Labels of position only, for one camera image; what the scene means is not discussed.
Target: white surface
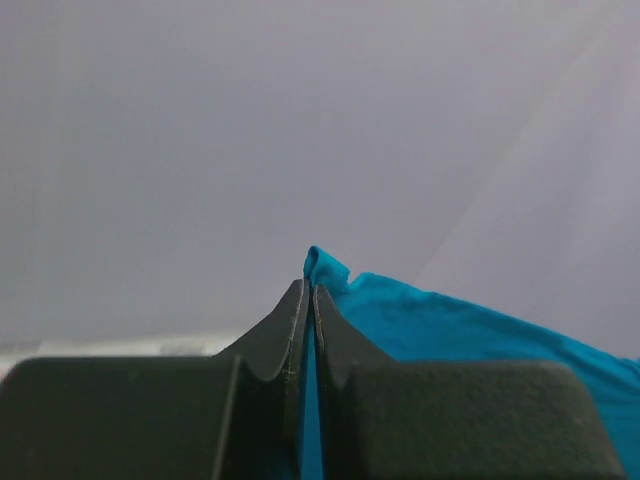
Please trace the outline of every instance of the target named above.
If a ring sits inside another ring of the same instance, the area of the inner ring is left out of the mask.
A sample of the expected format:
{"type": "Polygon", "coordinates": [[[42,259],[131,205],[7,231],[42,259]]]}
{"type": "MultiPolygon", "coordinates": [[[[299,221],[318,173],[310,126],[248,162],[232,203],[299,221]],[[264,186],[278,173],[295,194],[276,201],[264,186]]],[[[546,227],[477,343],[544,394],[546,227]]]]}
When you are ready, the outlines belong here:
{"type": "Polygon", "coordinates": [[[210,356],[231,345],[240,334],[203,332],[200,335],[142,337],[107,342],[44,341],[29,345],[0,344],[0,379],[21,360],[35,357],[84,356],[210,356]]]}
{"type": "Polygon", "coordinates": [[[640,342],[636,0],[0,5],[0,336],[245,329],[319,244],[640,342]]]}

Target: blue cloth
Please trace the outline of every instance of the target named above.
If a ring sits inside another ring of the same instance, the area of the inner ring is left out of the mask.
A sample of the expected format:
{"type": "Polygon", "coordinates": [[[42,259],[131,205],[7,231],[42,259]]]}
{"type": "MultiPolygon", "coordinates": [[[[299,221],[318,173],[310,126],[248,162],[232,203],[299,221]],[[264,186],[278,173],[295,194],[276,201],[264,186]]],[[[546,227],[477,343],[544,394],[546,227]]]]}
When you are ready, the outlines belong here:
{"type": "MultiPolygon", "coordinates": [[[[618,358],[552,330],[388,277],[349,269],[318,247],[304,276],[323,284],[342,315],[400,361],[548,359],[570,366],[587,385],[624,468],[640,479],[640,363],[618,358]]],[[[309,370],[315,372],[313,348],[309,370]]],[[[322,478],[317,389],[307,376],[303,479],[322,478]]]]}

